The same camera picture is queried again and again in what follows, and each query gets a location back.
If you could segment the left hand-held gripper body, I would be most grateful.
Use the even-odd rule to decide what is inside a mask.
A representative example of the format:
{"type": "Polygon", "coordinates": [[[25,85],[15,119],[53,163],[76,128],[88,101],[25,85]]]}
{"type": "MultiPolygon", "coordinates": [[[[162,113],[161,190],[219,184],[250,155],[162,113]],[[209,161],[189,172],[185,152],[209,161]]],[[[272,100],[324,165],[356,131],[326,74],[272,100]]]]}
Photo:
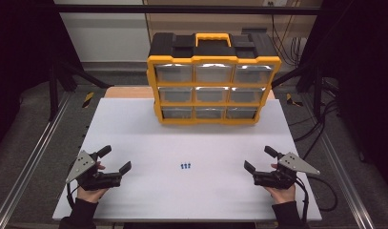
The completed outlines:
{"type": "Polygon", "coordinates": [[[123,175],[118,171],[114,173],[103,173],[98,171],[97,160],[100,157],[96,152],[88,154],[81,150],[71,165],[66,183],[73,180],[86,191],[119,187],[123,175]]]}

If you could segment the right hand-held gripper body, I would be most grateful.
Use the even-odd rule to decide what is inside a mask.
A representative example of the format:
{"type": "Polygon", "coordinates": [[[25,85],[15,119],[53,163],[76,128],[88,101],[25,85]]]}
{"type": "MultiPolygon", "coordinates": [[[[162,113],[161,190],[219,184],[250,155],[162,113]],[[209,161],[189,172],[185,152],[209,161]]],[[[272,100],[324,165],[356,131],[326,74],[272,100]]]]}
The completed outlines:
{"type": "Polygon", "coordinates": [[[288,153],[286,155],[278,153],[276,158],[277,168],[272,172],[259,172],[256,169],[253,169],[252,176],[255,185],[277,189],[289,189],[296,182],[298,173],[308,175],[320,174],[318,169],[294,153],[288,153]]]}

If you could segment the clear plastic storage drawer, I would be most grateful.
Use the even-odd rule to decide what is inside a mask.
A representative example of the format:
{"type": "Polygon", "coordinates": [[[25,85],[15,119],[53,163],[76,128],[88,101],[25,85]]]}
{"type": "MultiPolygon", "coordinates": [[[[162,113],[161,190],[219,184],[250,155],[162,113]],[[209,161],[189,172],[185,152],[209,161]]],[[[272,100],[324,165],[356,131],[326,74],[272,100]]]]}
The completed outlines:
{"type": "Polygon", "coordinates": [[[273,69],[269,65],[237,65],[235,67],[234,82],[266,84],[273,69]]]}

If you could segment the yellow black organizer cabinet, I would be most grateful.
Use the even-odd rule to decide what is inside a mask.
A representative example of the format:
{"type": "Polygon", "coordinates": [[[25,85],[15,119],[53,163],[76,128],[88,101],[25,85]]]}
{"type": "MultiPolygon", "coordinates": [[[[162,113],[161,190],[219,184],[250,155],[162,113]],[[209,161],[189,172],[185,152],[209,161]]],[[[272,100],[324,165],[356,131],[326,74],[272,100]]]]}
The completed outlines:
{"type": "MultiPolygon", "coordinates": [[[[228,33],[194,33],[177,35],[170,32],[160,32],[154,35],[147,58],[147,77],[153,90],[153,109],[158,99],[154,66],[156,64],[231,64],[237,65],[269,65],[273,72],[266,84],[238,83],[239,87],[261,88],[263,94],[256,121],[251,123],[217,123],[217,124],[255,124],[260,118],[260,112],[266,104],[272,89],[274,76],[281,65],[281,59],[276,53],[271,38],[265,32],[248,32],[241,35],[228,33]]],[[[165,123],[162,124],[204,124],[204,123],[165,123]]]]}

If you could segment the person's left hand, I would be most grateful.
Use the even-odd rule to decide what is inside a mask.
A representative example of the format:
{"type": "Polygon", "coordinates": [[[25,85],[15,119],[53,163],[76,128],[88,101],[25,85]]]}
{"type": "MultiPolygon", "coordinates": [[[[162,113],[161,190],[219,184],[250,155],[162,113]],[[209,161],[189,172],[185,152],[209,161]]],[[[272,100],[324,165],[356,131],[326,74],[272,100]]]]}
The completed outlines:
{"type": "Polygon", "coordinates": [[[90,203],[97,203],[107,192],[107,189],[86,191],[82,187],[77,188],[77,197],[90,203]]]}

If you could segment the person's right hand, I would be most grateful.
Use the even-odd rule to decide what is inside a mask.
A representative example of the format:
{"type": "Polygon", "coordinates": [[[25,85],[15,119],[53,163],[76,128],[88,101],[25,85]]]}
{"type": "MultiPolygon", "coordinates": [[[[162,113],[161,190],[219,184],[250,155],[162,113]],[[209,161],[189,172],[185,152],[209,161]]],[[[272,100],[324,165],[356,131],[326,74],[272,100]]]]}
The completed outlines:
{"type": "Polygon", "coordinates": [[[265,187],[265,190],[270,193],[275,204],[283,204],[296,200],[296,186],[294,184],[288,189],[265,187]]]}

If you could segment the yellow black tape strip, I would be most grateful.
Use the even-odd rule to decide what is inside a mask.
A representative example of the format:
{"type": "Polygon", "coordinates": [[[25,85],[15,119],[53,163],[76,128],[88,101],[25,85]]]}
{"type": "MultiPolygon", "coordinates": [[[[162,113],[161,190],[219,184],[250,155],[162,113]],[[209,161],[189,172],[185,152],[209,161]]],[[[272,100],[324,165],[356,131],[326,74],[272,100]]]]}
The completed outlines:
{"type": "Polygon", "coordinates": [[[82,104],[82,108],[88,108],[90,103],[91,103],[91,100],[93,98],[93,95],[94,95],[94,92],[88,92],[85,99],[84,99],[84,102],[82,104]]]}
{"type": "Polygon", "coordinates": [[[286,101],[287,101],[287,104],[289,105],[303,107],[303,103],[300,101],[294,101],[291,94],[286,94],[286,101]]]}

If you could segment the black metal stand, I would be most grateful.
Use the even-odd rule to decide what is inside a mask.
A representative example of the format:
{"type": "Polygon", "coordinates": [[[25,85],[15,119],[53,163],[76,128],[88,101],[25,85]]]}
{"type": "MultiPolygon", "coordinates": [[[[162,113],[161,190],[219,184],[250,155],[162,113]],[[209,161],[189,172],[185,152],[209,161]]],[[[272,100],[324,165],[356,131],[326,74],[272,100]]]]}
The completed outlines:
{"type": "Polygon", "coordinates": [[[272,82],[272,87],[281,86],[286,81],[299,76],[296,83],[296,90],[299,93],[307,93],[313,89],[313,114],[320,119],[321,115],[321,93],[322,93],[322,75],[319,66],[314,61],[307,61],[294,70],[285,73],[280,78],[272,82]]]}
{"type": "Polygon", "coordinates": [[[53,121],[54,118],[58,115],[59,111],[57,83],[60,83],[66,92],[73,92],[77,88],[77,84],[73,79],[74,75],[82,77],[83,79],[91,82],[93,85],[101,89],[109,89],[111,87],[110,84],[95,78],[80,68],[74,67],[68,62],[53,62],[51,68],[49,69],[49,89],[51,104],[49,121],[53,121]]]}

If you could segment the grid of clear drawers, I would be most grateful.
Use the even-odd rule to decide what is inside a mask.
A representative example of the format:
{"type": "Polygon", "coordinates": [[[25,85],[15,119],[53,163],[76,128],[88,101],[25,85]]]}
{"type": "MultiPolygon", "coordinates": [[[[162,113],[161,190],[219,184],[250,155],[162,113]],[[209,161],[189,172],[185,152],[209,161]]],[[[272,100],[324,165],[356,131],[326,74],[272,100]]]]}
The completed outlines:
{"type": "Polygon", "coordinates": [[[231,64],[156,64],[155,111],[165,123],[251,123],[263,90],[239,87],[231,64]]]}

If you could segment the black curtain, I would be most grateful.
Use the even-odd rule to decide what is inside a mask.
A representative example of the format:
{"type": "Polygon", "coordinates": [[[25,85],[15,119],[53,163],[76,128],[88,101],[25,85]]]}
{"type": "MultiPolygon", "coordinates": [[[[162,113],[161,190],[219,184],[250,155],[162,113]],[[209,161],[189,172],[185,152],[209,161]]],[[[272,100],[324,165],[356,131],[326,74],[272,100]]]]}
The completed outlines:
{"type": "Polygon", "coordinates": [[[20,107],[20,95],[50,79],[54,71],[62,86],[76,83],[61,62],[82,68],[79,57],[56,10],[54,0],[0,0],[0,143],[20,107]]]}
{"type": "Polygon", "coordinates": [[[359,149],[388,186],[388,0],[322,0],[302,55],[338,81],[338,102],[359,149]]]}

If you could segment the aluminium floor rail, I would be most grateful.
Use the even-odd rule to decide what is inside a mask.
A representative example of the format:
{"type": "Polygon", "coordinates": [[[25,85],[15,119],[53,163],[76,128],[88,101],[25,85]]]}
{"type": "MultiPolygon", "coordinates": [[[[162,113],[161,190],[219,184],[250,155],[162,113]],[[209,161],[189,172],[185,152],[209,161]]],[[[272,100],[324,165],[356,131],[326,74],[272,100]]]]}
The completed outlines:
{"type": "Polygon", "coordinates": [[[21,172],[15,177],[15,182],[10,187],[4,202],[0,206],[0,229],[4,229],[12,216],[20,198],[23,196],[37,165],[48,147],[51,138],[66,111],[71,93],[63,93],[55,115],[44,126],[43,133],[34,144],[27,161],[21,168],[21,172]]]}
{"type": "Polygon", "coordinates": [[[315,101],[308,94],[303,94],[301,98],[306,111],[312,116],[313,123],[320,124],[315,147],[310,151],[310,156],[315,156],[317,149],[322,151],[357,227],[376,229],[351,174],[353,166],[359,161],[358,151],[343,125],[337,103],[334,99],[315,101]]]}

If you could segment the white wall outlet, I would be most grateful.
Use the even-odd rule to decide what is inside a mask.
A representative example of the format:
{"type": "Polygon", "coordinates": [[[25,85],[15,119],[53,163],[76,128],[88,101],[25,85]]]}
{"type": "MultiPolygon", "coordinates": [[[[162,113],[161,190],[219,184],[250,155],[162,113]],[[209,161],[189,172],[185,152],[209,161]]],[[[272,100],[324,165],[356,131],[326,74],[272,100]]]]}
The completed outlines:
{"type": "Polygon", "coordinates": [[[264,0],[263,7],[286,7],[288,0],[264,0]]]}

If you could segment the black horizontal frame bar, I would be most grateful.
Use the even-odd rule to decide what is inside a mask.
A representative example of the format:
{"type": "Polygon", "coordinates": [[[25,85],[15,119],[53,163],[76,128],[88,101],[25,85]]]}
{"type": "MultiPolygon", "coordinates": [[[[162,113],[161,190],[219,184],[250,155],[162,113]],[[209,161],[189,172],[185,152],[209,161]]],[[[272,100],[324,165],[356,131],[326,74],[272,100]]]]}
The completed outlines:
{"type": "Polygon", "coordinates": [[[277,14],[319,15],[320,8],[244,7],[244,6],[177,6],[177,5],[53,5],[59,12],[84,13],[203,13],[203,14],[277,14]]]}

